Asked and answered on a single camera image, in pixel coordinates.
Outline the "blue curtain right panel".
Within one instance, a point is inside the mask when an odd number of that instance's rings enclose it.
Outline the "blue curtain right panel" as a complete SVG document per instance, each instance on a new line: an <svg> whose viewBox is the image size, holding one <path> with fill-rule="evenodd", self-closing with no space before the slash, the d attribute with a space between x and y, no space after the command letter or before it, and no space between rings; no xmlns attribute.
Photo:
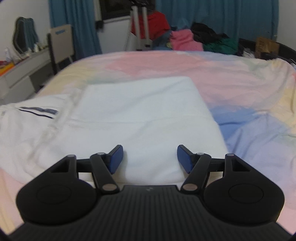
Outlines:
<svg viewBox="0 0 296 241"><path fill-rule="evenodd" d="M199 0L156 1L156 10L173 27L202 23L216 33L233 39L256 41L258 37L276 40L279 1Z"/></svg>

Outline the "blue curtain left panel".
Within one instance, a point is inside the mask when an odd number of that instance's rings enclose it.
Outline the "blue curtain left panel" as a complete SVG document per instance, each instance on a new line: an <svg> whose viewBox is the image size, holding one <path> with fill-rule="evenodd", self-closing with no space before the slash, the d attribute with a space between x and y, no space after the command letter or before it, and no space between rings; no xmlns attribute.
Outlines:
<svg viewBox="0 0 296 241"><path fill-rule="evenodd" d="M50 26L70 25L73 34L75 59L83 59L102 53L96 29L93 1L48 1Z"/></svg>

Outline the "blue curtain panel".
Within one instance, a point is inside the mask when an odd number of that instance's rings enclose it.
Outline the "blue curtain panel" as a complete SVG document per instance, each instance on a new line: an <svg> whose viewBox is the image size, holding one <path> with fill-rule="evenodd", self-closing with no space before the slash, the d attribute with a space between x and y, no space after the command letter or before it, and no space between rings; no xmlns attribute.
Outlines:
<svg viewBox="0 0 296 241"><path fill-rule="evenodd" d="M258 37L276 40L279 1L199 0L156 1L156 10L173 27L202 23L216 33L233 39L256 41Z"/></svg>
<svg viewBox="0 0 296 241"><path fill-rule="evenodd" d="M48 1L50 26L70 25L73 34L75 59L83 59L102 53L96 29L93 1Z"/></svg>

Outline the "white zip-up garment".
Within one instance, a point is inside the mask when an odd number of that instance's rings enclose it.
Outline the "white zip-up garment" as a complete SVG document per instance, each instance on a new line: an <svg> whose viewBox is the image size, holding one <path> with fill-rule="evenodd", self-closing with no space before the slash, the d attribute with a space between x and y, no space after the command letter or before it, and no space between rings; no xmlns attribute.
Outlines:
<svg viewBox="0 0 296 241"><path fill-rule="evenodd" d="M79 159L116 145L121 184L177 184L177 147L222 158L227 148L189 77L89 85L1 106L1 168L27 183L63 157Z"/></svg>

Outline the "white black chair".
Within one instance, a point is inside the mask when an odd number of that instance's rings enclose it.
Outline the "white black chair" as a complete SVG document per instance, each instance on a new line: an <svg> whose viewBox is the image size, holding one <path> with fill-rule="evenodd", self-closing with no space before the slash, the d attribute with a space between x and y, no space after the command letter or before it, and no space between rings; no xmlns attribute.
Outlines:
<svg viewBox="0 0 296 241"><path fill-rule="evenodd" d="M56 75L60 70L59 64L61 62L68 59L70 64L73 63L72 57L75 52L73 46L72 26L67 24L51 28L47 35L47 41L53 73Z"/></svg>

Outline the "green garment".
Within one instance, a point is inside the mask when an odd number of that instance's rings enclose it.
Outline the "green garment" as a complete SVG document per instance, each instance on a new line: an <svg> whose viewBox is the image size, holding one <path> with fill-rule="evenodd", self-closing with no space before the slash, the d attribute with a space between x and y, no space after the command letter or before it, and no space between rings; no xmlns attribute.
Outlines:
<svg viewBox="0 0 296 241"><path fill-rule="evenodd" d="M238 42L231 38L222 38L216 42L203 44L204 51L235 55L238 52Z"/></svg>

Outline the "white vanity desk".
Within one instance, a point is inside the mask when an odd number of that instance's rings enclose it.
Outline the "white vanity desk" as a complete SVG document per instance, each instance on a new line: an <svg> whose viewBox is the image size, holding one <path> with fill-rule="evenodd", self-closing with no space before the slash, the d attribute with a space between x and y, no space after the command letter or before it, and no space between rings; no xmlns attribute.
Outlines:
<svg viewBox="0 0 296 241"><path fill-rule="evenodd" d="M34 53L1 76L1 105L29 99L53 75L49 50Z"/></svg>

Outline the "brown paper bag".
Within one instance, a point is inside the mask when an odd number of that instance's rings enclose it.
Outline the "brown paper bag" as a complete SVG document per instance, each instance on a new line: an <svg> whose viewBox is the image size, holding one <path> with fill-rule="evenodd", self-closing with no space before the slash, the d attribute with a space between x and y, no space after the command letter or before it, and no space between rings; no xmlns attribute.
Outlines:
<svg viewBox="0 0 296 241"><path fill-rule="evenodd" d="M262 53L271 53L278 55L280 45L271 40L264 37L257 37L256 45L255 45L255 57L261 58Z"/></svg>

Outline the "black garment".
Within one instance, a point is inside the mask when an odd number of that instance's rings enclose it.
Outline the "black garment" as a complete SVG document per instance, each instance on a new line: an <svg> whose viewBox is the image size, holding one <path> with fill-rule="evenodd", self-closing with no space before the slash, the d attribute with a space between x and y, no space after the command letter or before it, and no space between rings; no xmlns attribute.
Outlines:
<svg viewBox="0 0 296 241"><path fill-rule="evenodd" d="M229 39L225 33L217 34L212 28L202 23L192 23L191 32L193 33L194 41L202 44L211 44L220 42L223 39Z"/></svg>

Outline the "orange tray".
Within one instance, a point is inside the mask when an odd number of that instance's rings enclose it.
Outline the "orange tray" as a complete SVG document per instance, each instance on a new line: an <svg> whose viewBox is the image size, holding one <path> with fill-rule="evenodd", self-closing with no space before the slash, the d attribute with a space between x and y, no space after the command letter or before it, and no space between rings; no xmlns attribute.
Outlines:
<svg viewBox="0 0 296 241"><path fill-rule="evenodd" d="M13 63L9 63L7 65L1 65L0 66L0 76L4 75L8 71L10 71L12 68L14 68L14 66L15 65Z"/></svg>

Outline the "pink garment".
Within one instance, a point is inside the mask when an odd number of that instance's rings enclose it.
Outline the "pink garment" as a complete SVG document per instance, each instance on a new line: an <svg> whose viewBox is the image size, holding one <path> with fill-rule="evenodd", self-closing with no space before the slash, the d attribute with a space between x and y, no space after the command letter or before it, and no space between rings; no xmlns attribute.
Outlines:
<svg viewBox="0 0 296 241"><path fill-rule="evenodd" d="M175 51L204 51L203 44L194 40L193 33L189 29L172 31L170 43Z"/></svg>

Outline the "wavy vanity mirror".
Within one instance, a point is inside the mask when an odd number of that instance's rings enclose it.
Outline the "wavy vanity mirror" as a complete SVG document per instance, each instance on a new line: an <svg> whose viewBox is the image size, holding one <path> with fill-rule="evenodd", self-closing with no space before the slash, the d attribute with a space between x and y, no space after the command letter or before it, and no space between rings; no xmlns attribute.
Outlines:
<svg viewBox="0 0 296 241"><path fill-rule="evenodd" d="M18 17L15 22L13 34L13 46L20 55L25 54L29 49L34 50L39 37L35 29L35 22L32 18Z"/></svg>

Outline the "dark window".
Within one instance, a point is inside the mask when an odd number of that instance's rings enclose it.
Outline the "dark window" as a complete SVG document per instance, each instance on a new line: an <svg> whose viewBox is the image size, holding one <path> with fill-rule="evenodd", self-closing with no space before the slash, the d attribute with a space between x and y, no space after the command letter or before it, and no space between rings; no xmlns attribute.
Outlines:
<svg viewBox="0 0 296 241"><path fill-rule="evenodd" d="M102 20L129 16L132 6L154 10L156 1L146 0L99 0Z"/></svg>

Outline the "pastel tie-dye bed sheet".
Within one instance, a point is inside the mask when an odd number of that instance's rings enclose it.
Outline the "pastel tie-dye bed sheet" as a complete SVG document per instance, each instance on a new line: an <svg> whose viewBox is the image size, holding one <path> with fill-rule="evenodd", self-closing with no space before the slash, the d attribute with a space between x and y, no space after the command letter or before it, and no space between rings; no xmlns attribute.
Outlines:
<svg viewBox="0 0 296 241"><path fill-rule="evenodd" d="M283 189L279 223L295 232L295 70L282 60L210 52L121 52L76 62L41 95L72 87L144 78L192 79L218 123L229 151Z"/></svg>

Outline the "red garment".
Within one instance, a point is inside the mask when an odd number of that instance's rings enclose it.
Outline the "red garment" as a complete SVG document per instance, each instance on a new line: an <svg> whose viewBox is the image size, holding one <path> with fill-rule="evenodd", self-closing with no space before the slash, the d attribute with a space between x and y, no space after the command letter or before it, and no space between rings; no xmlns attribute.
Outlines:
<svg viewBox="0 0 296 241"><path fill-rule="evenodd" d="M143 16L138 16L139 19L139 27L140 27L140 38L145 39L145 32L144 32L144 20ZM155 40L165 32L169 31L170 25L166 20L166 16L159 11L154 11L147 15L148 26L149 26L149 39ZM132 29L131 32L135 34L135 26L134 21L132 19Z"/></svg>

